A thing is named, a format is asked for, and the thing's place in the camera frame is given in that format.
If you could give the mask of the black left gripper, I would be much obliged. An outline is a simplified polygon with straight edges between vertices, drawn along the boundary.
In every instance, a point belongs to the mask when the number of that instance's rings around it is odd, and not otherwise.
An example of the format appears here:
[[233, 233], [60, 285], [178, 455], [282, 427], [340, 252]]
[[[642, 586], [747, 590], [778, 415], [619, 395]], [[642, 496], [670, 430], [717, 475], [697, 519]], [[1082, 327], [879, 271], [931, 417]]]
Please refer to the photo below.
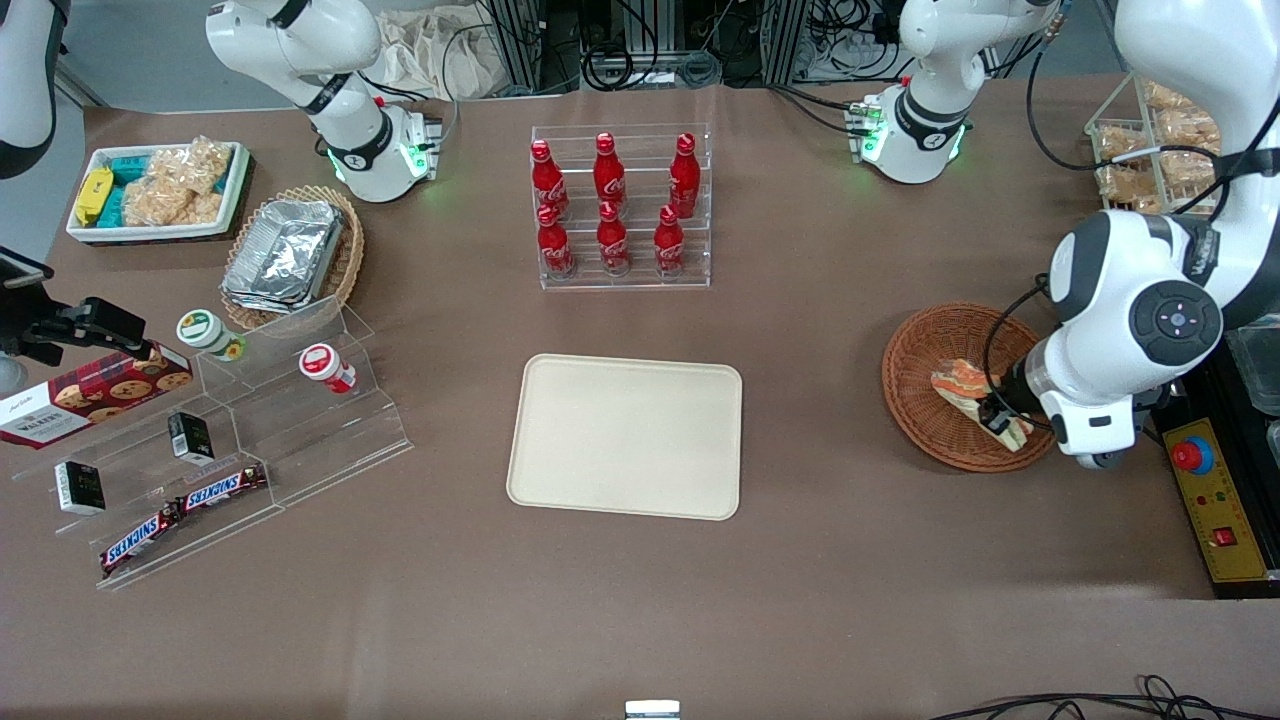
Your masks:
[[1036, 393], [1043, 384], [1043, 370], [1044, 346], [1036, 345], [1004, 374], [1004, 401], [1001, 398], [982, 400], [982, 425], [991, 434], [1002, 434], [1009, 429], [1014, 420], [1009, 409], [1033, 427], [1050, 425]]

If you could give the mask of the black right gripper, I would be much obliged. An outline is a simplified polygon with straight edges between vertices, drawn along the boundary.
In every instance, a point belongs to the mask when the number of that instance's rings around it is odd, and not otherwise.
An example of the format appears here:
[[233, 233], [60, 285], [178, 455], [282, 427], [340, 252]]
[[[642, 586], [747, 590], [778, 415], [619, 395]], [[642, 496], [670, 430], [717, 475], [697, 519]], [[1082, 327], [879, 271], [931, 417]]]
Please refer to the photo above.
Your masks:
[[146, 320], [100, 297], [88, 297], [90, 338], [74, 323], [77, 307], [58, 301], [3, 300], [1, 351], [45, 365], [61, 363], [63, 347], [104, 347], [122, 354], [151, 354]]

